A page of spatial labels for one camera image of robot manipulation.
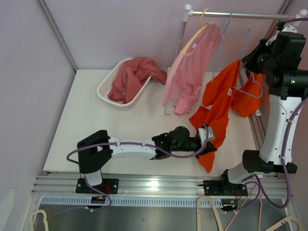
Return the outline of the dusty rose t shirt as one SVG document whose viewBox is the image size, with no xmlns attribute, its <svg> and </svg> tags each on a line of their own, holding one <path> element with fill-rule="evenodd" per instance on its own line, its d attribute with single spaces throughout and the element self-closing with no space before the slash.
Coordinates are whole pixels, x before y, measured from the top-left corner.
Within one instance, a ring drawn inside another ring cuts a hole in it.
<svg viewBox="0 0 308 231">
<path fill-rule="evenodd" d="M 112 83 L 108 98 L 116 102 L 129 103 L 137 96 L 150 77 L 165 85 L 167 72 L 147 57 L 125 61 Z"/>
</svg>

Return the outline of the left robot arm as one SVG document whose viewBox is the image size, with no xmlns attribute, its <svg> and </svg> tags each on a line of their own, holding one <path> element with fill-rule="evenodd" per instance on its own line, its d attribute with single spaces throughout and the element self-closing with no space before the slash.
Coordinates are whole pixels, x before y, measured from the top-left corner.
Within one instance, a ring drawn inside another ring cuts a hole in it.
<svg viewBox="0 0 308 231">
<path fill-rule="evenodd" d="M 109 136 L 106 130 L 99 130 L 77 143 L 79 172 L 90 177 L 87 188 L 99 193 L 104 182 L 98 174 L 112 158 L 199 158 L 216 150 L 212 144 L 215 137 L 208 125 L 198 129 L 193 137 L 186 127 L 179 126 L 170 132 L 140 141 L 118 139 Z"/>
</svg>

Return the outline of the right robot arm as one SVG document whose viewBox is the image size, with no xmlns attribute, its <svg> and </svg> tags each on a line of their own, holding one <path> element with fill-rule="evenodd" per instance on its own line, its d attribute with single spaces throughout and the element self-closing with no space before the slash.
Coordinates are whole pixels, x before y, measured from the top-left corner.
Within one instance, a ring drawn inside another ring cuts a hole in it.
<svg viewBox="0 0 308 231">
<path fill-rule="evenodd" d="M 298 116 L 308 98 L 308 72 L 298 69 L 306 39 L 303 34 L 281 31 L 271 39 L 261 39 L 242 58 L 246 70 L 265 75 L 270 113 L 266 137 L 259 151 L 245 150 L 242 162 L 220 177 L 219 190 L 231 194 L 253 174 L 295 174 L 292 144 Z"/>
</svg>

